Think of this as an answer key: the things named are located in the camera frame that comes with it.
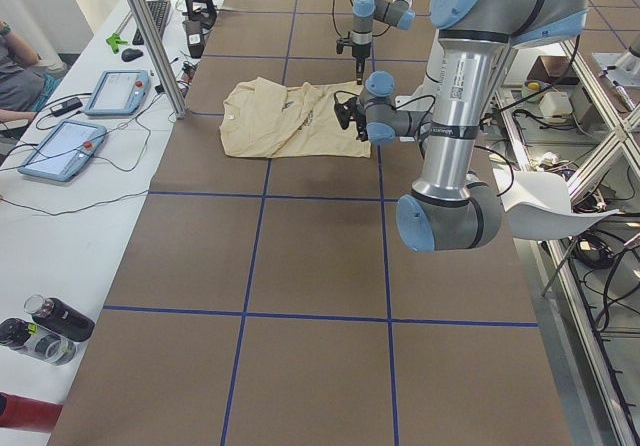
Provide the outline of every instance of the person's arm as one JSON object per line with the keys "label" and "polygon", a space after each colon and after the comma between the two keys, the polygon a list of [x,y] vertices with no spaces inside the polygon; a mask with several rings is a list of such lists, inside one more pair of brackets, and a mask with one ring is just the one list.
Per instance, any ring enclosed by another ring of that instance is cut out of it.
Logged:
{"label": "person's arm", "polygon": [[[0,21],[0,34],[6,29],[7,24],[4,21]],[[9,51],[15,56],[16,62],[23,68],[33,66],[40,59],[38,53],[15,31],[10,30],[8,33],[2,34],[2,36],[7,43]]]}
{"label": "person's arm", "polygon": [[31,122],[33,118],[36,117],[36,114],[38,113],[35,111],[9,111],[7,109],[0,109],[0,123],[8,123],[16,119],[26,119]]}

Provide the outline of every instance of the robotic arm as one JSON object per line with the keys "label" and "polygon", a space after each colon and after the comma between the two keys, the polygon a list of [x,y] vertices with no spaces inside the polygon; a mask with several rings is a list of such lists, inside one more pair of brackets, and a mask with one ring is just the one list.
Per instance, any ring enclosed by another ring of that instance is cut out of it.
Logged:
{"label": "robotic arm", "polygon": [[[364,3],[369,5],[366,11],[360,6]],[[407,5],[397,25],[410,24],[411,0],[396,3]],[[367,13],[378,19],[382,14],[393,24],[391,18],[398,14],[381,13],[392,9],[389,3],[379,8],[382,4],[356,0],[354,18]],[[431,21],[444,50],[433,114],[395,110],[389,74],[375,72],[367,79],[357,104],[352,104],[357,111],[350,109],[359,137],[378,145],[400,135],[423,139],[422,173],[396,209],[398,230],[409,248],[469,249],[495,237],[502,216],[499,199],[469,171],[481,117],[493,95],[492,71],[510,48],[542,46],[580,34],[586,15],[587,0],[431,0]],[[341,113],[344,127],[347,113]]]}
{"label": "robotic arm", "polygon": [[398,29],[409,29],[416,14],[411,9],[413,0],[354,0],[353,29],[349,36],[337,40],[336,52],[342,54],[345,46],[351,48],[351,55],[356,60],[356,80],[362,84],[364,66],[371,56],[373,41],[373,20],[394,26]]}

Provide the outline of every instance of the computer mouse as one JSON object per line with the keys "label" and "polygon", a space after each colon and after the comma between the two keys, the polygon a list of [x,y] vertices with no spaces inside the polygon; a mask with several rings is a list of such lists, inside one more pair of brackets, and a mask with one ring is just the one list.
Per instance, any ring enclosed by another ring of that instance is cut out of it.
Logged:
{"label": "computer mouse", "polygon": [[133,61],[134,59],[139,58],[143,54],[144,53],[139,49],[127,48],[124,51],[122,51],[122,54],[120,55],[120,57],[125,63],[128,63],[129,61]]}

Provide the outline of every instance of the red bottle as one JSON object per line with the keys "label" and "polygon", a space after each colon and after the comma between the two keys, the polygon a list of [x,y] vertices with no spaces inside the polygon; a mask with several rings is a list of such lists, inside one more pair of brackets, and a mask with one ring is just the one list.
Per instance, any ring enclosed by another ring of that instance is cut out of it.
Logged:
{"label": "red bottle", "polygon": [[0,428],[50,433],[61,411],[61,404],[0,393]]}

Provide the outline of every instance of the keyboard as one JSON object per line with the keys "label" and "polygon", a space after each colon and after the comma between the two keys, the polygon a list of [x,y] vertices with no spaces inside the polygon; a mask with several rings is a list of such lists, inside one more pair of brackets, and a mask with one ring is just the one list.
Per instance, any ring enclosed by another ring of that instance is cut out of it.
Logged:
{"label": "keyboard", "polygon": [[[167,27],[167,21],[169,20],[169,13],[171,12],[171,1],[147,1],[147,6],[149,6],[153,21],[156,23],[156,28],[158,28],[158,34],[160,34],[160,38],[162,38],[164,29]],[[132,43],[135,45],[144,44],[144,39],[142,39],[142,34],[140,33],[139,29],[136,30],[136,34],[133,36]]]}

